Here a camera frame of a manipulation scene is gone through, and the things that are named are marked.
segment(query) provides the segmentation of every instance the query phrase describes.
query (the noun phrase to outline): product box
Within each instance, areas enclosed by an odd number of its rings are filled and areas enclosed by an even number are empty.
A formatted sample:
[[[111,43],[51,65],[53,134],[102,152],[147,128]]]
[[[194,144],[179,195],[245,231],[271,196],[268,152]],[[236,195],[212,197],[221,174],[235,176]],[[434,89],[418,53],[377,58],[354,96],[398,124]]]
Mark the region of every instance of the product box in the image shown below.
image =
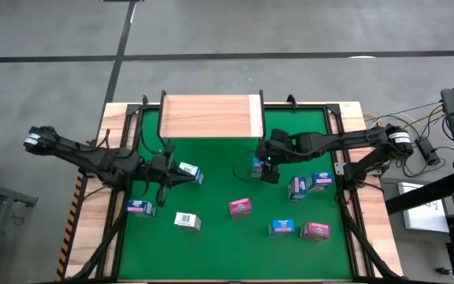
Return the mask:
[[[269,224],[269,235],[286,235],[295,231],[293,220],[273,220]]]
[[[251,201],[249,198],[229,202],[230,215],[240,217],[251,214]]]
[[[288,200],[300,201],[307,194],[307,186],[305,177],[294,177],[287,186]]]
[[[329,226],[315,222],[307,222],[300,229],[300,237],[315,241],[323,241],[329,238]]]
[[[127,212],[141,217],[155,217],[156,207],[145,200],[127,201]]]
[[[201,219],[197,215],[177,212],[177,217],[174,219],[174,226],[179,226],[188,230],[201,230]]]
[[[312,192],[322,191],[332,184],[332,181],[332,173],[330,172],[314,173],[311,176],[311,186],[308,190]]]
[[[258,158],[253,158],[251,163],[251,176],[253,178],[260,178],[262,176],[262,166],[267,165],[270,166],[268,162],[263,162]]]
[[[203,183],[204,178],[203,173],[201,172],[201,169],[198,168],[197,166],[181,162],[178,167],[186,171],[187,173],[193,175],[195,177],[195,182],[197,184]]]

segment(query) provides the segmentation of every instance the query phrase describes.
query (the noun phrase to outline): green mat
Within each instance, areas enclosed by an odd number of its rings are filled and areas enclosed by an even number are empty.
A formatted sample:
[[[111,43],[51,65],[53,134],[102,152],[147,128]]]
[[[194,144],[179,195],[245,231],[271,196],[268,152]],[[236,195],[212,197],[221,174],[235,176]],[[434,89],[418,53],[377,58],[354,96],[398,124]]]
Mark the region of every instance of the green mat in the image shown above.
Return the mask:
[[[150,149],[159,149],[156,137],[158,112],[145,113],[143,128]],[[266,110],[267,136],[273,128],[290,134],[326,133],[322,110]],[[199,185],[178,185],[167,194],[165,207],[157,217],[130,215],[121,255],[120,279],[349,279],[348,252],[340,209],[334,201],[336,186],[310,193],[300,202],[289,202],[286,186],[293,176],[333,171],[330,155],[306,163],[280,166],[280,183],[260,180],[247,183],[233,176],[234,159],[255,148],[255,139],[177,139],[175,160],[199,166],[204,181]],[[145,158],[149,154],[140,145]],[[238,160],[237,173],[249,178],[253,154]],[[158,185],[151,185],[143,197],[154,204]],[[132,197],[144,190],[134,182]],[[253,212],[231,219],[229,202],[249,197]],[[176,212],[197,214],[200,232],[174,226]],[[292,236],[269,236],[273,219],[294,219]],[[330,239],[313,242],[299,238],[305,222],[330,227]]]

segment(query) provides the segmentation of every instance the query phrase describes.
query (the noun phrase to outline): floor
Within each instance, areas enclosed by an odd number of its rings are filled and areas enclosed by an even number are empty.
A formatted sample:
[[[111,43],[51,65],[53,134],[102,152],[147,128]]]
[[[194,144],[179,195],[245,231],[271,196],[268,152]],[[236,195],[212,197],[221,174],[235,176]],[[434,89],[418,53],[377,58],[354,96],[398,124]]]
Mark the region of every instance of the floor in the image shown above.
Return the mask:
[[[74,166],[24,151],[33,125],[92,139],[104,103],[139,102],[143,94],[155,102],[162,89],[235,94],[261,88],[267,101],[292,93],[301,101],[360,101],[364,111],[385,114],[436,102],[442,88],[454,87],[454,0],[146,0],[134,11],[129,6],[0,0],[0,185],[39,196],[31,210],[15,207],[26,220],[6,230],[0,283],[53,278],[73,194]],[[220,53],[230,55],[221,60]],[[286,53],[292,58],[274,59]],[[170,61],[152,54],[202,55]],[[360,55],[376,58],[351,58]],[[437,126],[431,141],[452,147]],[[420,180],[453,171],[453,152],[439,155],[449,163]],[[421,156],[409,166],[420,169]],[[386,177],[403,175],[394,168]],[[440,237],[407,234],[402,226],[393,223],[404,274],[454,282],[434,272],[449,267]]]

